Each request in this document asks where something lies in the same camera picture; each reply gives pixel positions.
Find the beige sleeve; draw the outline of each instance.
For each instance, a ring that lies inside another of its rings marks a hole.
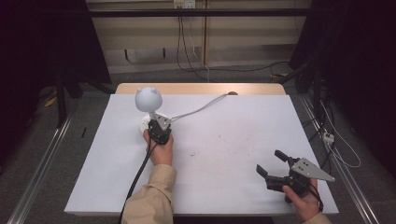
[[[316,216],[312,217],[306,222],[303,222],[303,224],[332,224],[332,223],[323,213],[318,213]]]
[[[122,224],[173,223],[172,187],[176,176],[172,166],[154,166],[148,184],[127,200]]]

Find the white sphere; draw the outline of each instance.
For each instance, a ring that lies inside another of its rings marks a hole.
[[[136,107],[142,112],[154,112],[163,104],[161,93],[153,87],[138,88],[134,98]]]

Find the human hand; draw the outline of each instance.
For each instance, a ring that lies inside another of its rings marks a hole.
[[[316,189],[318,188],[316,179],[311,179],[311,184]],[[306,222],[319,213],[318,199],[312,193],[308,192],[303,198],[300,198],[289,186],[283,186],[282,189],[294,203],[296,216],[301,222]]]
[[[143,132],[143,137],[145,138],[146,142],[149,142],[149,130],[145,130]],[[152,152],[151,152],[151,162],[154,165],[158,164],[167,164],[167,165],[172,165],[172,159],[173,159],[173,143],[174,143],[174,138],[173,135],[170,134],[169,140],[165,145],[157,145],[156,142],[151,140],[151,148],[156,146]]]

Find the black cable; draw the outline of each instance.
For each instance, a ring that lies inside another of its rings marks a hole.
[[[265,65],[264,67],[260,68],[252,68],[252,69],[247,69],[247,70],[238,70],[238,69],[226,69],[226,68],[210,68],[211,71],[226,71],[226,72],[254,72],[254,71],[260,71],[266,68],[269,68],[271,66],[281,64],[281,63],[288,63],[288,62],[275,62],[271,63],[270,65]],[[182,71],[185,72],[192,72],[191,70],[185,69],[185,68],[180,68]],[[207,69],[201,68],[201,69],[195,69],[195,71],[206,71]]]
[[[145,169],[146,164],[148,163],[149,157],[151,156],[151,152],[152,152],[152,150],[154,150],[154,148],[157,145],[158,144],[155,144],[154,147],[152,149],[150,149],[151,148],[151,134],[148,133],[148,147],[146,148],[146,157],[143,160],[143,163],[140,166],[139,171],[137,172],[136,176],[134,177],[134,182],[132,183],[132,186],[129,188],[128,194],[125,199],[125,203],[124,203],[121,213],[120,213],[119,222],[118,222],[119,224],[121,224],[121,221],[122,221],[122,216],[123,216],[123,211],[125,209],[126,201],[131,197],[132,193],[134,192],[134,187],[136,186],[137,181],[139,180],[139,177],[142,175],[143,170]]]
[[[271,73],[271,77],[270,77],[270,80],[268,81],[268,83],[271,83],[272,79],[274,78],[274,73],[273,73],[273,70],[272,70],[272,66],[270,66],[270,73]]]
[[[314,188],[315,191],[313,191],[311,188],[308,188],[305,184],[303,184],[300,180],[298,179],[294,179],[294,181],[299,184],[300,186],[302,186],[303,188],[305,188],[306,190],[308,190],[312,195],[314,195],[315,198],[318,199],[319,202],[319,211],[322,212],[323,211],[323,201],[320,198],[320,194],[318,192],[318,189],[315,188],[314,185],[310,184],[310,187]]]
[[[330,96],[329,95],[327,95],[326,97],[325,97],[325,99],[323,99],[323,101],[324,101],[324,103],[323,103],[323,106],[324,106],[324,108],[323,109],[326,109],[327,107],[330,109],[330,111],[331,111],[331,120],[329,120],[329,122],[330,123],[332,123],[332,130],[331,130],[331,134],[334,136],[334,113],[332,112],[332,107],[330,106]],[[325,145],[325,143],[323,142],[323,139],[322,139],[322,145],[323,145],[323,147],[325,148],[325,149],[327,149],[326,148],[326,145]],[[330,162],[330,156],[332,155],[332,151],[334,150],[334,146],[335,146],[335,141],[334,142],[332,142],[332,144],[330,145],[330,148],[331,148],[331,150],[329,150],[327,153],[326,153],[326,158],[325,158],[325,160],[322,162],[322,164],[320,165],[320,169],[322,169],[323,167],[324,167],[324,165],[326,164],[326,162],[328,161],[329,162],[329,175],[332,173],[332,163]]]
[[[197,73],[197,72],[192,68],[192,66],[191,66],[190,57],[189,57],[189,54],[187,53],[186,40],[185,40],[185,38],[184,38],[183,18],[181,18],[181,17],[178,17],[178,41],[177,41],[177,65],[178,65],[178,67],[179,67],[182,71],[191,72],[190,70],[185,70],[184,68],[182,68],[182,67],[180,66],[179,61],[178,61],[178,49],[180,48],[180,26],[181,26],[181,36],[183,37],[183,43],[184,43],[184,52],[185,52],[186,57],[187,57],[187,62],[189,62],[189,66],[190,66],[191,71],[192,71],[196,76],[198,76],[199,78],[204,79],[204,80],[209,80],[209,81],[210,81],[210,79],[204,78],[204,77],[201,77],[200,75],[198,75],[198,73]]]
[[[312,139],[314,139],[314,137],[316,137],[318,135],[318,133],[321,133],[321,130],[323,128],[324,122],[320,125],[319,129],[314,133],[314,135],[312,135],[309,139],[308,142],[311,142]]]
[[[318,189],[315,188],[315,186],[313,186],[312,184],[311,184],[311,187],[314,188],[315,192],[314,192],[311,188],[309,188],[308,190],[309,190],[309,192],[310,192],[312,195],[314,195],[315,198],[318,199],[318,201],[319,201],[319,211],[322,212],[322,211],[323,211],[323,206],[324,206],[324,205],[323,205],[323,201],[322,201],[321,198],[320,198],[319,191],[318,191]]]
[[[301,125],[303,125],[303,128],[304,128],[304,127],[306,127],[310,122],[314,121],[315,119],[317,119],[317,118],[312,118],[312,119],[310,119],[310,120],[306,120],[306,121],[302,122]]]

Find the white table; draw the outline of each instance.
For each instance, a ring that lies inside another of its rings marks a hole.
[[[158,112],[169,117],[191,112],[217,95],[163,94]],[[79,216],[118,215],[145,157],[146,142],[138,128],[145,116],[134,95],[115,94],[78,182],[65,208]],[[269,175],[287,175],[288,165],[274,152],[305,157],[318,164],[288,95],[227,96],[204,111],[172,124],[175,215],[279,216],[293,213],[284,194],[266,189],[256,164]],[[149,162],[135,191],[147,183]],[[335,214],[327,183],[319,181],[324,213]]]

